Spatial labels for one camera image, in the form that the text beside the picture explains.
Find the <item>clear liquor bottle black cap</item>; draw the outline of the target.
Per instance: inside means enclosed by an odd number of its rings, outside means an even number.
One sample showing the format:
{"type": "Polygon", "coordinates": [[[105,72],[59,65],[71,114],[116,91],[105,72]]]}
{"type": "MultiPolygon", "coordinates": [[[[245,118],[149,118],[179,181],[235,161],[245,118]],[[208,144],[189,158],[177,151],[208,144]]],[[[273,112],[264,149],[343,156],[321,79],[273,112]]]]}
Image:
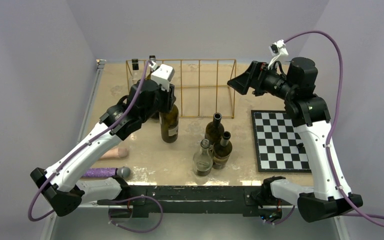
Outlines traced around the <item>clear liquor bottle black cap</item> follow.
{"type": "Polygon", "coordinates": [[[131,87],[141,79],[141,74],[140,74],[140,69],[139,69],[139,60],[137,58],[133,58],[131,60],[131,63],[132,63],[132,71],[131,71],[131,75],[127,81],[129,91],[130,91],[131,87]]]}

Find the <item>clear glass bottle front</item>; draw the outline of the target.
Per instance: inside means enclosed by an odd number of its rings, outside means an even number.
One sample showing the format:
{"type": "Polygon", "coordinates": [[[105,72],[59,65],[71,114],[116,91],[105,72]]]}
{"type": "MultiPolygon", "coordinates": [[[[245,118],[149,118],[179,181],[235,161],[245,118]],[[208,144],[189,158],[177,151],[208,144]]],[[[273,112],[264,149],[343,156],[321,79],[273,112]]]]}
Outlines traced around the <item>clear glass bottle front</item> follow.
{"type": "Polygon", "coordinates": [[[200,142],[199,150],[193,155],[193,172],[197,176],[207,176],[212,170],[213,157],[209,151],[210,146],[209,140],[203,139],[200,142]]]}

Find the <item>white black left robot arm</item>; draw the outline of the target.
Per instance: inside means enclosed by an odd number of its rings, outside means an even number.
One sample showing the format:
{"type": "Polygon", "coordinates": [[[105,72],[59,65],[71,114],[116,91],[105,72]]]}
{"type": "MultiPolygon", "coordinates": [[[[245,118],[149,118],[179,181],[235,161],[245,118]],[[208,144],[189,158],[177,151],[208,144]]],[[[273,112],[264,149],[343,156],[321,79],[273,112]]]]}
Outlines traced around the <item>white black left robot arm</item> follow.
{"type": "Polygon", "coordinates": [[[53,165],[35,168],[30,177],[37,185],[28,208],[30,221],[39,221],[32,215],[37,198],[42,195],[59,217],[73,212],[80,204],[108,200],[118,205],[126,203],[130,186],[120,176],[102,180],[83,181],[81,178],[107,151],[138,131],[156,112],[172,110],[175,86],[170,83],[164,90],[153,80],[140,80],[117,104],[110,106],[91,132],[66,156],[53,165]]]}

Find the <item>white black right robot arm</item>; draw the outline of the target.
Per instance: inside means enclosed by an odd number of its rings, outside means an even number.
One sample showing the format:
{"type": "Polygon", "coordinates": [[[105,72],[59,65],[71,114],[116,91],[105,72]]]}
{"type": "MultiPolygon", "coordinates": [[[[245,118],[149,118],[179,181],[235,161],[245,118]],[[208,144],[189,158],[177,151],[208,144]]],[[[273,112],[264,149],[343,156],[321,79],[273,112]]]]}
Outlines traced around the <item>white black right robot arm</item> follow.
{"type": "Polygon", "coordinates": [[[284,101],[285,112],[303,142],[313,186],[273,176],[263,181],[260,196],[268,204],[280,199],[296,206],[308,223],[341,216],[363,205],[361,195],[353,193],[345,180],[329,139],[331,116],[325,100],[314,92],[317,75],[313,60],[295,57],[286,74],[266,62],[253,61],[244,73],[227,82],[241,95],[252,89],[255,96],[271,94],[284,101]]]}

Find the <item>aluminium table edge rail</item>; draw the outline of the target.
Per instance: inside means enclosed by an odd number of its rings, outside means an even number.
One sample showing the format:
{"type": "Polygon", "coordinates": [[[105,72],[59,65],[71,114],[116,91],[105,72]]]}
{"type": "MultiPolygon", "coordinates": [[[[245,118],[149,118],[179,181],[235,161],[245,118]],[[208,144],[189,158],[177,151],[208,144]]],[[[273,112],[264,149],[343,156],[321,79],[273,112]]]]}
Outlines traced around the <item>aluminium table edge rail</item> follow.
{"type": "MultiPolygon", "coordinates": [[[[96,61],[97,61],[97,68],[96,68],[95,76],[94,76],[93,81],[92,81],[92,88],[91,88],[89,97],[88,97],[87,102],[86,102],[86,109],[85,109],[83,119],[82,119],[82,122],[80,125],[80,131],[79,131],[78,137],[76,139],[76,144],[78,144],[85,137],[85,135],[87,135],[89,132],[88,126],[89,126],[89,122],[90,122],[90,118],[91,118],[91,114],[92,114],[93,105],[95,103],[99,84],[101,82],[101,78],[102,78],[102,75],[104,73],[104,67],[105,67],[106,63],[108,62],[105,59],[97,59],[96,61]]],[[[44,226],[43,226],[43,229],[41,232],[41,236],[39,238],[40,240],[50,240],[51,239],[57,218],[58,218],[57,214],[52,213],[45,219],[45,223],[44,223],[44,226]]]]}

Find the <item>dark brown bottle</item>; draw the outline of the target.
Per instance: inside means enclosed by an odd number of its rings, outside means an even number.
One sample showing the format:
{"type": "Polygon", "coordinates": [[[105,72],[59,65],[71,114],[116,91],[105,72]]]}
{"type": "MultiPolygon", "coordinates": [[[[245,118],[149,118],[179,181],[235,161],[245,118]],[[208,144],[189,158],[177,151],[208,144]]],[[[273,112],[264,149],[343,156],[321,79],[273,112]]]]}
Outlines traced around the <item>dark brown bottle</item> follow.
{"type": "Polygon", "coordinates": [[[169,113],[159,113],[161,138],[166,143],[174,143],[179,135],[179,109],[174,104],[169,113]]]}

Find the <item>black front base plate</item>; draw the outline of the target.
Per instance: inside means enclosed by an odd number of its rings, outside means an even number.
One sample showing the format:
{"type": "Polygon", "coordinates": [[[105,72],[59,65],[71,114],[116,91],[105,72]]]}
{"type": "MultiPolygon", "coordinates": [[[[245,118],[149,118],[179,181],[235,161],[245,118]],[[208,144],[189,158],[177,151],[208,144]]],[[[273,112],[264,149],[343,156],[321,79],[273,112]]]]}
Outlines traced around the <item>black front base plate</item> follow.
{"type": "Polygon", "coordinates": [[[258,217],[267,209],[277,209],[284,201],[267,199],[259,186],[190,186],[133,185],[124,199],[129,202],[99,200],[99,206],[109,206],[111,217],[121,217],[128,207],[134,218],[150,214],[239,214],[258,217]]]}

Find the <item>beige toy microphone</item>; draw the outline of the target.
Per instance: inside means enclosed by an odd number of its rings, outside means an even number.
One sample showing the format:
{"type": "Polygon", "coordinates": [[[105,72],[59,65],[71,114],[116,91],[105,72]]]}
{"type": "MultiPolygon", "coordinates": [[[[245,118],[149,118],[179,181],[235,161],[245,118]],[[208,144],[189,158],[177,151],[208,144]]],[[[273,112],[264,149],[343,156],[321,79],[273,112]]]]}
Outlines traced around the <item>beige toy microphone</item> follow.
{"type": "Polygon", "coordinates": [[[104,153],[99,159],[100,160],[106,160],[106,159],[122,159],[129,155],[129,149],[125,147],[116,147],[108,150],[106,153],[104,153]]]}

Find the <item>purple glitter microphone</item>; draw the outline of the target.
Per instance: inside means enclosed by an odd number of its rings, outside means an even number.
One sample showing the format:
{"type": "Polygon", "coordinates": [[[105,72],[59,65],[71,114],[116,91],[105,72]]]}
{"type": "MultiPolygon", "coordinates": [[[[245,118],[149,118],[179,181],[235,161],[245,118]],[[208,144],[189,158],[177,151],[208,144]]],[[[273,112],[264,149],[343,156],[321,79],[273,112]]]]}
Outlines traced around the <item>purple glitter microphone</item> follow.
{"type": "Polygon", "coordinates": [[[90,168],[83,175],[83,178],[110,178],[119,176],[128,178],[131,175],[131,169],[126,166],[122,167],[98,167],[90,168]]]}

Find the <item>green bottle silver foil neck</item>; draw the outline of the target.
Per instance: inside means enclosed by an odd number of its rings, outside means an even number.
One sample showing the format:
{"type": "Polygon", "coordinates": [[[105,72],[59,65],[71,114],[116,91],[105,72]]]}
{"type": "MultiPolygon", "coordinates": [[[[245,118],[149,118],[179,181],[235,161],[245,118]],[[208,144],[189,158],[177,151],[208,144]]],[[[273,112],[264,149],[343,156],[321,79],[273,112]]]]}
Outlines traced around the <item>green bottle silver foil neck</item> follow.
{"type": "Polygon", "coordinates": [[[213,155],[213,168],[220,170],[226,166],[226,163],[229,160],[229,157],[232,153],[233,145],[231,143],[231,133],[225,131],[219,142],[213,145],[212,155],[213,155]]]}

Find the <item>black white chessboard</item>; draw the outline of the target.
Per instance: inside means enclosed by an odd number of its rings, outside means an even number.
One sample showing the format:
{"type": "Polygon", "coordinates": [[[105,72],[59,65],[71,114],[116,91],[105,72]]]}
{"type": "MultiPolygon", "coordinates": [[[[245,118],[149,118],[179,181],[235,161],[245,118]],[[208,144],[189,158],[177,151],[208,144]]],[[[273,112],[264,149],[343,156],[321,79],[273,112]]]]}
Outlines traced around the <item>black white chessboard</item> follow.
{"type": "Polygon", "coordinates": [[[251,122],[260,173],[310,173],[306,149],[283,110],[252,110],[251,122]]]}

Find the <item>green wine bottle silver neck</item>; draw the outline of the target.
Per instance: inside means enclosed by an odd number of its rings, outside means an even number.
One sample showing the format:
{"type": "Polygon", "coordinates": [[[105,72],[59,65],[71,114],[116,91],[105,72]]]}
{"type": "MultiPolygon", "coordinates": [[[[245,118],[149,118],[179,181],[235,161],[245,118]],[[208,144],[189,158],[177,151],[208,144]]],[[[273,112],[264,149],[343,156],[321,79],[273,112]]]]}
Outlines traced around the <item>green wine bottle silver neck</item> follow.
{"type": "Polygon", "coordinates": [[[149,73],[148,75],[146,76],[146,79],[147,80],[150,80],[151,79],[151,75],[152,73],[155,71],[155,69],[158,67],[158,64],[157,64],[157,60],[156,60],[156,56],[155,55],[150,55],[149,56],[149,60],[148,60],[148,69],[149,69],[149,73]]]}

